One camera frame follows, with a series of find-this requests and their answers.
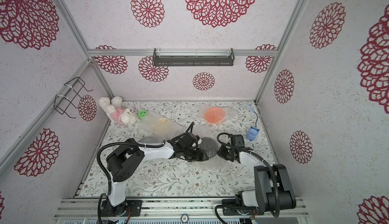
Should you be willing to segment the aluminium front rail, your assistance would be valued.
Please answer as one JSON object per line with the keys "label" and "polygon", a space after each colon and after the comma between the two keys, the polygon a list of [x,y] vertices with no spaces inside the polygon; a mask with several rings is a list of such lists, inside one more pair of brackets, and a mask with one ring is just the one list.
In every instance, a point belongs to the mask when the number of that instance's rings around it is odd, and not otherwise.
{"label": "aluminium front rail", "polygon": [[[129,198],[131,202],[141,201],[135,207],[138,219],[180,219],[187,214],[192,219],[216,217],[214,208],[222,203],[222,197],[212,198]],[[97,198],[63,199],[54,214],[54,220],[76,220],[96,218]]]}

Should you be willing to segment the green round toy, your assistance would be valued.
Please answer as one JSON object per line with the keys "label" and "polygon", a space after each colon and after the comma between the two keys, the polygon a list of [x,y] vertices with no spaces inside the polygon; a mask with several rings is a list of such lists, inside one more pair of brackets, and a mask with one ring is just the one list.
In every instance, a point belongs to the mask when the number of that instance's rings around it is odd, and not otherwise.
{"label": "green round toy", "polygon": [[140,110],[139,112],[138,112],[138,117],[140,118],[140,119],[144,119],[144,118],[146,118],[147,116],[148,116],[148,111],[146,111],[146,110]]}

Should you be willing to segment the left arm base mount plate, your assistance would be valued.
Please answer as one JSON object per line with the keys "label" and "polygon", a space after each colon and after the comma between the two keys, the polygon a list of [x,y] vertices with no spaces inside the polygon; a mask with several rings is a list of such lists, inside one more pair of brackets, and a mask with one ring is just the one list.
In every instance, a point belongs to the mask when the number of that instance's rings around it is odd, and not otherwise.
{"label": "left arm base mount plate", "polygon": [[141,200],[126,200],[122,204],[113,207],[108,200],[104,200],[98,208],[98,213],[101,217],[138,217],[140,216],[142,204]]}

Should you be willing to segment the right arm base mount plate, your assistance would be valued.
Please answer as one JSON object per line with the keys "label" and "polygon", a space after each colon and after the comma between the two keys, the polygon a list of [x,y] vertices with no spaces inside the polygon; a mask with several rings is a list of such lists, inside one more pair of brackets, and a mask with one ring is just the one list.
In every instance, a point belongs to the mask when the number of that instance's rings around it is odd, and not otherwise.
{"label": "right arm base mount plate", "polygon": [[249,207],[248,209],[245,209],[243,208],[242,204],[239,204],[236,200],[233,199],[223,199],[222,205],[226,205],[226,207],[222,208],[223,214],[225,216],[263,214],[263,212],[261,212],[256,207]]}

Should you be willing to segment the clear bubble wrap sheet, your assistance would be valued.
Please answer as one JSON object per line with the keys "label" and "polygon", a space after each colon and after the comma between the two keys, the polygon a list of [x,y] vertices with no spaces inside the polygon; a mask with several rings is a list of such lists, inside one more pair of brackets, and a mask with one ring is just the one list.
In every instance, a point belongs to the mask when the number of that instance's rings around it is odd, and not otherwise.
{"label": "clear bubble wrap sheet", "polygon": [[[221,147],[221,144],[217,141],[216,138],[219,132],[217,132],[212,127],[208,125],[196,124],[193,127],[192,132],[194,135],[198,135],[200,138],[203,137],[213,138],[218,143],[219,148]],[[227,161],[225,159],[222,159],[218,155],[216,155],[213,158],[209,158],[208,161],[204,161],[204,162],[194,161],[194,162],[190,162],[188,165],[191,167],[200,168],[203,171],[215,172],[221,170],[222,168],[225,168],[225,166],[228,163],[231,163],[231,161]]]}

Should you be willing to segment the white plush bunny pink dress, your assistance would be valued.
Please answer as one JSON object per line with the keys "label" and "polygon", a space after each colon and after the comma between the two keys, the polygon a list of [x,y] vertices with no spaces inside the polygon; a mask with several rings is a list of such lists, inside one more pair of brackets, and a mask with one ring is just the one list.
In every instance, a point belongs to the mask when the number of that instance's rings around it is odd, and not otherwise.
{"label": "white plush bunny pink dress", "polygon": [[98,103],[108,118],[114,123],[123,125],[134,124],[138,120],[135,109],[123,108],[122,98],[119,96],[109,99],[108,97],[100,97]]}

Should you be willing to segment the dark grey plate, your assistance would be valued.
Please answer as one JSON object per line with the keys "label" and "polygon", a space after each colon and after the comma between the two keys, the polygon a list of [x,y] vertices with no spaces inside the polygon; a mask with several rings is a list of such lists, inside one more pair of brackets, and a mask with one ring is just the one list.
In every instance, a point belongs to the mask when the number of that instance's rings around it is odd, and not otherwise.
{"label": "dark grey plate", "polygon": [[219,146],[218,143],[210,137],[201,138],[202,142],[199,144],[201,150],[203,150],[208,158],[213,158],[217,155]]}

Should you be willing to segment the yellow plate in bubble wrap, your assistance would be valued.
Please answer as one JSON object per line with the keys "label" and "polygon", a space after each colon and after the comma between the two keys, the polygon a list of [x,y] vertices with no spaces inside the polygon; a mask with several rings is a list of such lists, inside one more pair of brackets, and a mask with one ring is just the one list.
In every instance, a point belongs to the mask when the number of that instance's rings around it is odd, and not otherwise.
{"label": "yellow plate in bubble wrap", "polygon": [[139,119],[140,128],[146,132],[173,138],[183,131],[183,127],[171,119],[163,117],[153,111],[147,111],[149,113],[148,116],[144,119]]}

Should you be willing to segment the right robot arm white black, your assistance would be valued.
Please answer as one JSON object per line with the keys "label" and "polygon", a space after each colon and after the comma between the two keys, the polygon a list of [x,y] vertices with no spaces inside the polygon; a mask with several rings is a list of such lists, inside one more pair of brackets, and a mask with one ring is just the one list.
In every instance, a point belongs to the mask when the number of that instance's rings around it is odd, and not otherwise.
{"label": "right robot arm white black", "polygon": [[242,135],[223,132],[218,134],[217,141],[221,144],[217,152],[221,158],[244,165],[254,176],[254,190],[238,192],[235,204],[224,202],[215,206],[215,215],[221,223],[226,222],[219,215],[219,209],[243,210],[254,215],[270,212],[278,218],[282,210],[296,208],[296,196],[285,165],[271,165],[253,149],[245,147]]}

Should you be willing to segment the orange plate in bubble wrap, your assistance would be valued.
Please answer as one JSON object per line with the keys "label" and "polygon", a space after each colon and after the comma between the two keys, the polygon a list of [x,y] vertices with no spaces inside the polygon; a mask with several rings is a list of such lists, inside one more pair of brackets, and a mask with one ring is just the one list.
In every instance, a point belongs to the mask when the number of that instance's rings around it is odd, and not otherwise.
{"label": "orange plate in bubble wrap", "polygon": [[208,124],[219,125],[230,120],[237,112],[230,107],[211,106],[200,104],[198,117]]}

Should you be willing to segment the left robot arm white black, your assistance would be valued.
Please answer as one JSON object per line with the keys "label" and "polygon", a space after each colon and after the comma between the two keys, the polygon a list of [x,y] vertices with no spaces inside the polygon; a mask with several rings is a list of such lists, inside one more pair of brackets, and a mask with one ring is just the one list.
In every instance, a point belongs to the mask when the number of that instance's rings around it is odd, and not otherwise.
{"label": "left robot arm white black", "polygon": [[154,159],[181,159],[187,162],[209,160],[206,152],[200,148],[202,139],[193,134],[192,122],[184,133],[152,145],[138,143],[130,138],[125,142],[111,143],[101,147],[96,161],[107,177],[108,193],[99,197],[98,217],[132,215],[135,210],[129,207],[126,197],[126,181],[134,174],[138,166]]}

